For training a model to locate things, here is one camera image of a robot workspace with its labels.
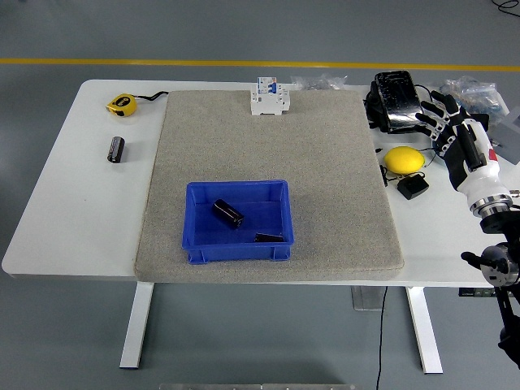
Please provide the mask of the robot right hand white shell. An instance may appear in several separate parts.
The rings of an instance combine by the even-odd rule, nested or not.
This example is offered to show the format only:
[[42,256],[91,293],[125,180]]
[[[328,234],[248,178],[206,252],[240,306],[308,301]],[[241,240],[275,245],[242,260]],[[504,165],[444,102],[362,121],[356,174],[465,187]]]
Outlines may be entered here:
[[508,201],[509,190],[500,181],[500,165],[482,123],[452,95],[435,90],[421,107],[417,129],[431,138],[453,189],[466,196],[469,206],[489,197]]

